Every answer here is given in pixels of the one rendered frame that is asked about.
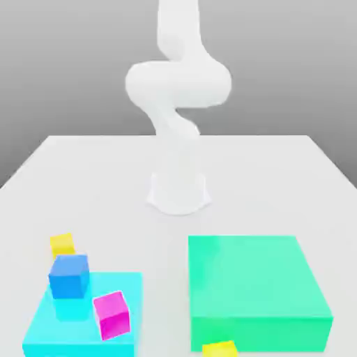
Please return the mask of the small yellow cube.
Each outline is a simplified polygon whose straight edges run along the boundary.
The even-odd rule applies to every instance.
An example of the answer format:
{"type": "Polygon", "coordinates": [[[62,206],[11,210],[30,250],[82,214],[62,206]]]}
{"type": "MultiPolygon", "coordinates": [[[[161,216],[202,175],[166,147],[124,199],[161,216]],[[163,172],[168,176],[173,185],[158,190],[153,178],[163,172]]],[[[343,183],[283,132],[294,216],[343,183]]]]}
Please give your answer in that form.
{"type": "Polygon", "coordinates": [[[73,255],[75,254],[75,246],[71,233],[61,234],[50,237],[50,245],[52,249],[53,259],[58,255],[73,255]]]}
{"type": "Polygon", "coordinates": [[[202,357],[238,357],[233,341],[216,342],[202,346],[202,357]]]}

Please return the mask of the small blue cube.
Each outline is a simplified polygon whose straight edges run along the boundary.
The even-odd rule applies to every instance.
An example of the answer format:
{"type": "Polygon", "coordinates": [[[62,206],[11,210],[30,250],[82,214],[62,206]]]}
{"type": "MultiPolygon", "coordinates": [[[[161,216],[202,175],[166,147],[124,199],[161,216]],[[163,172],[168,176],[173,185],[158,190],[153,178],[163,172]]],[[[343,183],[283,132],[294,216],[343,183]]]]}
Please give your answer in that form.
{"type": "Polygon", "coordinates": [[[57,255],[48,275],[54,299],[84,298],[89,284],[87,255],[57,255]]]}

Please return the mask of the small magenta cube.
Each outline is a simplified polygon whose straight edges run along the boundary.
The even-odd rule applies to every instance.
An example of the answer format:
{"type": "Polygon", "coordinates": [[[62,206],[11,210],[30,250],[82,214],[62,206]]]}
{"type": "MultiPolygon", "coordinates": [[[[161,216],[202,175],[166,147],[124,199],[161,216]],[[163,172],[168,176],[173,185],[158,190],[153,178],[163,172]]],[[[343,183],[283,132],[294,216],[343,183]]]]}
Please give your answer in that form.
{"type": "Polygon", "coordinates": [[[103,341],[131,331],[130,310],[122,291],[95,297],[93,309],[103,341]]]}

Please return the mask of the small cyan cube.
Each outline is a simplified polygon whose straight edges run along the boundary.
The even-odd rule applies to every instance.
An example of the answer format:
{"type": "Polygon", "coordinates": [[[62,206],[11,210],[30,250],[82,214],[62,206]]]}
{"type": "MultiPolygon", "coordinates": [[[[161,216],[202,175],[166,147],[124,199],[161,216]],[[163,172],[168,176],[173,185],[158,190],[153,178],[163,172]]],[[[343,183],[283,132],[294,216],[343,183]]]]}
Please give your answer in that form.
{"type": "Polygon", "coordinates": [[[83,298],[52,299],[59,321],[84,321],[92,311],[92,295],[87,291],[83,298]]]}

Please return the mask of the large green box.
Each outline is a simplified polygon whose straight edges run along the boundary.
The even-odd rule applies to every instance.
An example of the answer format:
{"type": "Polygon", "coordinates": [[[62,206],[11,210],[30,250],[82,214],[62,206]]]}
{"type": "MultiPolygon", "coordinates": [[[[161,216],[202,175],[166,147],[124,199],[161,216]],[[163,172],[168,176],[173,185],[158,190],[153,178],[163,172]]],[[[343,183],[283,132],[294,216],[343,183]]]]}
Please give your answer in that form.
{"type": "Polygon", "coordinates": [[[295,236],[189,236],[190,349],[323,352],[333,314],[295,236]]]}

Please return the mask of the large cyan box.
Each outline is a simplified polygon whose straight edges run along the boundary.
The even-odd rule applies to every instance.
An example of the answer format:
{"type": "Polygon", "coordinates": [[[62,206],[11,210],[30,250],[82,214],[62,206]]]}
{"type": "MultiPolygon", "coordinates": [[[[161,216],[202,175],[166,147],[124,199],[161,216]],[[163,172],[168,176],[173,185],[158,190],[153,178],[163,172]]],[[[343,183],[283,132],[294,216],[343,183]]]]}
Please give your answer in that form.
{"type": "Polygon", "coordinates": [[[142,274],[93,272],[87,291],[92,311],[84,321],[59,321],[52,292],[47,287],[22,342],[25,357],[138,357],[142,327],[142,274]],[[130,310],[131,331],[103,341],[94,314],[93,299],[122,291],[130,310]]]}

